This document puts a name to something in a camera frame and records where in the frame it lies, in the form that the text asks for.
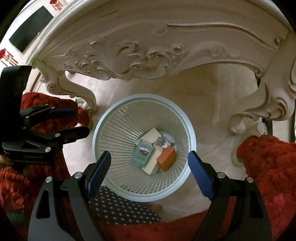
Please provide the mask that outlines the ornate cream coffee table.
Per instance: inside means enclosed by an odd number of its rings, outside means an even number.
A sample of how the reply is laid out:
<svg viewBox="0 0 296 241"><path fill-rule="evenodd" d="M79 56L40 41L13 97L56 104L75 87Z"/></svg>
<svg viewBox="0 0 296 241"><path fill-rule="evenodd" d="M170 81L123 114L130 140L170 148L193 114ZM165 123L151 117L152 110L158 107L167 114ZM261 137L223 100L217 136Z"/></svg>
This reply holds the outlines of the ornate cream coffee table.
<svg viewBox="0 0 296 241"><path fill-rule="evenodd" d="M211 63L243 65L261 79L229 120L284 121L295 109L295 30L274 1L72 1L44 28L26 63L55 95L93 92L68 80L158 79Z"/></svg>

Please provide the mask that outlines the cream box silver end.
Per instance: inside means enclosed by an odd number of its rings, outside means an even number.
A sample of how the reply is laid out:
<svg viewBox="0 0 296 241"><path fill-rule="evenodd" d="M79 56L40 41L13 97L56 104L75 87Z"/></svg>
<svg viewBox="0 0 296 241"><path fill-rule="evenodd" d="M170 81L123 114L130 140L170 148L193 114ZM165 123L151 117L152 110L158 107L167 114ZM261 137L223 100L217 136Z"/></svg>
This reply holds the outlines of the cream box silver end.
<svg viewBox="0 0 296 241"><path fill-rule="evenodd" d="M156 174L159 170L157 158L162 153L163 149L159 146L154 146L154 149L149 156L146 164L144 167L142 167L142 170L147 173L148 175Z"/></svg>

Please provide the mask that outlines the red chinese knot decoration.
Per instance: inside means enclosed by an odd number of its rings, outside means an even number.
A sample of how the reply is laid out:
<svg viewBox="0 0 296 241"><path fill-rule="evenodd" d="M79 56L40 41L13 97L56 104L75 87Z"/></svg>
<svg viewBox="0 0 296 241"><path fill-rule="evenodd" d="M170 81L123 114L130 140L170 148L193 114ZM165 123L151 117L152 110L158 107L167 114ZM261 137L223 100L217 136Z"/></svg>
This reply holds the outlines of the red chinese knot decoration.
<svg viewBox="0 0 296 241"><path fill-rule="evenodd" d="M6 67L18 65L18 62L14 59L13 55L5 48L0 50L0 58L1 63L3 63Z"/></svg>

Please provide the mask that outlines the orange box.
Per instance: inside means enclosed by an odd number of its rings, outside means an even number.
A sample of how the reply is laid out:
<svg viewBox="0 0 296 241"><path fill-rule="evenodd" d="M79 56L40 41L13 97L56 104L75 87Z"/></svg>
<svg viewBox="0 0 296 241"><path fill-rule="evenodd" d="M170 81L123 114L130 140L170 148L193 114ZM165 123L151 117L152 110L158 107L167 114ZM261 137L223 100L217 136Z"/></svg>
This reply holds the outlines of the orange box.
<svg viewBox="0 0 296 241"><path fill-rule="evenodd" d="M169 146L161 152L157 157L157 163L162 171L168 171L168 169L174 164L177 159L177 154L174 147Z"/></svg>

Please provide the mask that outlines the clear snack wrapper pack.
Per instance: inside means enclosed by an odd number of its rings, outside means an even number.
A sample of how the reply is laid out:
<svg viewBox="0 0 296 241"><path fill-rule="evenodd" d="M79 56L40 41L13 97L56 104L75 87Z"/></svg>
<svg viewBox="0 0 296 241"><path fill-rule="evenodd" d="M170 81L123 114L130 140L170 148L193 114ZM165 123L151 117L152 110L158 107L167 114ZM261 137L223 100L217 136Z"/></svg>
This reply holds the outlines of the clear snack wrapper pack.
<svg viewBox="0 0 296 241"><path fill-rule="evenodd" d="M175 139L167 132L162 131L161 136L157 138L157 140L153 143L153 146L158 146L165 149L169 146L174 147L175 144Z"/></svg>

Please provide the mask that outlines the pale yellow box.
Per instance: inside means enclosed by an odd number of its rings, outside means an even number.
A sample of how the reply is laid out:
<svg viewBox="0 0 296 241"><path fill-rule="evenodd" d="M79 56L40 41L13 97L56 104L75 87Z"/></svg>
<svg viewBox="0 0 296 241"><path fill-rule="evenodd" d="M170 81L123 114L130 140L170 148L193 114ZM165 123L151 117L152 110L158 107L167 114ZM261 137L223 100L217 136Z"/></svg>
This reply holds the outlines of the pale yellow box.
<svg viewBox="0 0 296 241"><path fill-rule="evenodd" d="M141 139L153 144L160 137L161 134L155 128L152 128Z"/></svg>

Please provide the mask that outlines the polka dot slipper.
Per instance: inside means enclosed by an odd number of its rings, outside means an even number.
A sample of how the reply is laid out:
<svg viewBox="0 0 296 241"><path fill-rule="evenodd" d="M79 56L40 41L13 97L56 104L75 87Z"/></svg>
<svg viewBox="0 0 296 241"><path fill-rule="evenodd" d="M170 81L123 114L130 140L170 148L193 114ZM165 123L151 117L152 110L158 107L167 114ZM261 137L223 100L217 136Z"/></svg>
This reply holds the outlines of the polka dot slipper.
<svg viewBox="0 0 296 241"><path fill-rule="evenodd" d="M88 201L95 218L108 225L140 225L162 222L162 218L140 202L125 199L107 186L101 186Z"/></svg>

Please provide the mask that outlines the wall mounted black television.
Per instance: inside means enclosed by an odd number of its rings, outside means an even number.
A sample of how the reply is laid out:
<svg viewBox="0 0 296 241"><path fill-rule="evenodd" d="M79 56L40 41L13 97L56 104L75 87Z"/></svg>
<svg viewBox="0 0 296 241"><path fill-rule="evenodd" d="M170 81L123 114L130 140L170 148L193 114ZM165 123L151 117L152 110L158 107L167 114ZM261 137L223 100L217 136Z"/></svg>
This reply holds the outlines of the wall mounted black television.
<svg viewBox="0 0 296 241"><path fill-rule="evenodd" d="M41 30L52 20L53 16L44 7L40 7L12 34L9 41L23 52Z"/></svg>

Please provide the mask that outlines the white mesh trash basket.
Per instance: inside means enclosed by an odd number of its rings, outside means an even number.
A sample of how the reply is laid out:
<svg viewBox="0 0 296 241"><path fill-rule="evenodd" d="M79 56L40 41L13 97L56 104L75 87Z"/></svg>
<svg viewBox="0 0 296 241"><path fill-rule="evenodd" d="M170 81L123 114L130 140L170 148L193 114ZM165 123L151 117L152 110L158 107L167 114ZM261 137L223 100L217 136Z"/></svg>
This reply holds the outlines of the white mesh trash basket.
<svg viewBox="0 0 296 241"><path fill-rule="evenodd" d="M93 135L95 157L111 154L104 183L126 199L150 202L174 193L187 180L187 156L197 141L189 118L172 101L136 94L112 105Z"/></svg>

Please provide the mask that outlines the teal green carton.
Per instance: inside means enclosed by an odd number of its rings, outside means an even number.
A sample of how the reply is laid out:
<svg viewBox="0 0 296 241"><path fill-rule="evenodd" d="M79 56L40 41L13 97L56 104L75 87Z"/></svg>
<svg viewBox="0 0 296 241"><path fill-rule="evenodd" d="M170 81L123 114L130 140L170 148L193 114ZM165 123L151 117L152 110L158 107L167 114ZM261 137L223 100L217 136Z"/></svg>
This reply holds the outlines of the teal green carton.
<svg viewBox="0 0 296 241"><path fill-rule="evenodd" d="M153 149L152 143L140 139L134 150L131 163L138 167L144 167Z"/></svg>

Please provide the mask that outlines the red fuzzy right sleeve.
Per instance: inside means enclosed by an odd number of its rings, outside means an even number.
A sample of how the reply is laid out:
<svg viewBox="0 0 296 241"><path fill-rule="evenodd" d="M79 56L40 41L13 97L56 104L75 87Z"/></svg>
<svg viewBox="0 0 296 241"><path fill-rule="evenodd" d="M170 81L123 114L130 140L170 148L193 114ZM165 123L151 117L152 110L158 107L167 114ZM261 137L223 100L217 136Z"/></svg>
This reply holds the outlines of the red fuzzy right sleeve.
<svg viewBox="0 0 296 241"><path fill-rule="evenodd" d="M171 222L101 225L106 240L295 240L295 144L249 137L236 157L247 177L228 178L190 154L207 211Z"/></svg>

